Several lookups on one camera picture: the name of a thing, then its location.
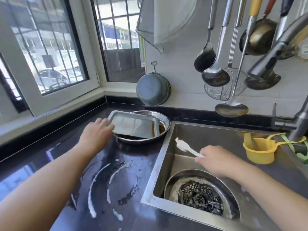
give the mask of person's right hand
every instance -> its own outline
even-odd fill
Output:
[[[217,177],[232,177],[241,170],[243,164],[248,164],[221,146],[207,146],[201,149],[204,158],[196,157],[195,161]]]
[[[109,126],[107,126],[107,124],[107,118],[104,120],[98,118],[94,123],[90,122],[86,128],[84,128],[77,145],[90,154],[96,155],[102,151],[115,127],[113,124]]]

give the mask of faucet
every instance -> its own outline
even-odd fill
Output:
[[[272,48],[260,60],[258,60],[247,72],[248,75],[265,80],[273,71],[277,57],[283,53],[283,49],[289,45],[296,35],[308,25],[308,13],[295,20],[280,36]],[[271,127],[289,131],[287,138],[291,141],[300,141],[308,129],[308,96],[293,120],[276,118],[276,104],[274,104]]]

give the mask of countertop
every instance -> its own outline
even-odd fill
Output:
[[[71,149],[89,122],[107,117],[112,110],[140,109],[143,106],[114,104],[102,107],[87,121],[77,123],[72,130],[59,130],[47,140],[40,140],[3,161],[0,164],[0,200],[41,167]],[[217,230],[140,203],[162,143],[163,139],[146,146],[133,146],[113,136],[107,147],[87,166],[73,198],[51,230]],[[109,163],[97,175],[92,186],[91,201],[97,214],[93,218],[88,206],[89,189],[98,171]],[[121,168],[109,184],[111,175],[125,163],[127,167]],[[107,202],[107,189],[110,191],[110,204]],[[123,216],[122,221],[118,218],[119,214]]]

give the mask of faucet button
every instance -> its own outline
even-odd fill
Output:
[[[271,58],[266,64],[265,69],[272,69],[275,66],[276,62],[277,62],[276,57]]]
[[[276,56],[280,56],[282,54],[282,50],[277,50],[276,51]]]

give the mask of white brush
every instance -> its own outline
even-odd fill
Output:
[[[178,149],[182,150],[182,151],[189,151],[190,153],[194,154],[195,156],[198,157],[202,157],[204,158],[204,155],[201,155],[200,153],[196,152],[195,150],[193,150],[186,142],[184,142],[183,140],[179,140],[179,138],[175,139],[176,141],[176,146]]]

